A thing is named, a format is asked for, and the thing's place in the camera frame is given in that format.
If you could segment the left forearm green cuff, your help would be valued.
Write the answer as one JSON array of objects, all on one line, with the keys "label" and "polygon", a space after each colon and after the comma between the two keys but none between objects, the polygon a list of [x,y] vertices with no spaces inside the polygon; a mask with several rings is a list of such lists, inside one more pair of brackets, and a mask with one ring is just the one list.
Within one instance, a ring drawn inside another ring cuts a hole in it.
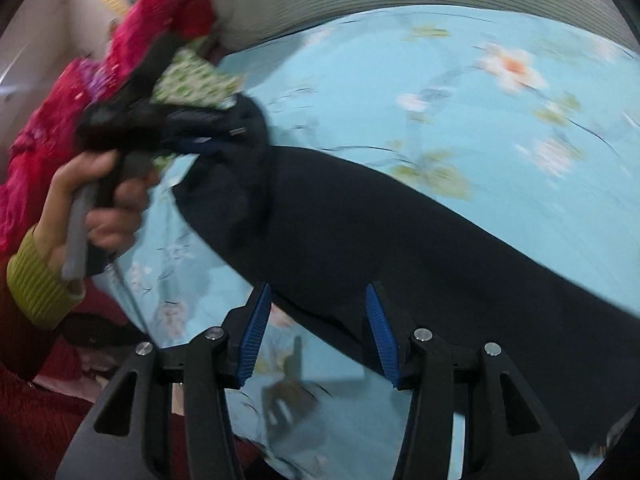
[{"label": "left forearm green cuff", "polygon": [[53,330],[85,299],[82,281],[63,281],[37,252],[34,228],[24,236],[20,248],[9,258],[6,284],[17,307],[29,322],[42,330]]}]

